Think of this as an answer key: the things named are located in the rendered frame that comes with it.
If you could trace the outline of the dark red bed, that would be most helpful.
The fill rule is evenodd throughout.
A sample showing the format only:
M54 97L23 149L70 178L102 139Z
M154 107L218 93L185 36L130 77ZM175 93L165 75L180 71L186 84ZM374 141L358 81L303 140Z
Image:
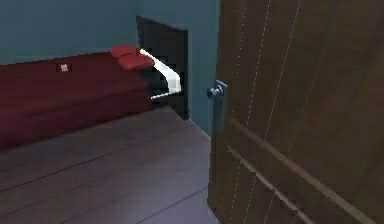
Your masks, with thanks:
M126 70L110 50L0 65L0 152L162 106L188 119L188 31L136 25L148 69Z

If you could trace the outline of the brown wooden room door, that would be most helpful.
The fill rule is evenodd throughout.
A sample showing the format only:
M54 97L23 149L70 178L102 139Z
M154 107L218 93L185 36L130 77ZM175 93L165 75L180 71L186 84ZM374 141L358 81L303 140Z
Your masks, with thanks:
M384 0L220 0L219 224L384 224Z

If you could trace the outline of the red pillow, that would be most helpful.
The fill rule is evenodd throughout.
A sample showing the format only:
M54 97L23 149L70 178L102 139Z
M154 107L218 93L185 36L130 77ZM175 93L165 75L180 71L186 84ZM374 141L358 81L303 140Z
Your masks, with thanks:
M154 66L154 61L146 55L125 55L118 59L119 64L126 70L142 70Z
M116 58L119 58L125 55L137 55L138 53L139 53L139 49L133 45L119 45L119 46L114 46L110 49L110 54Z

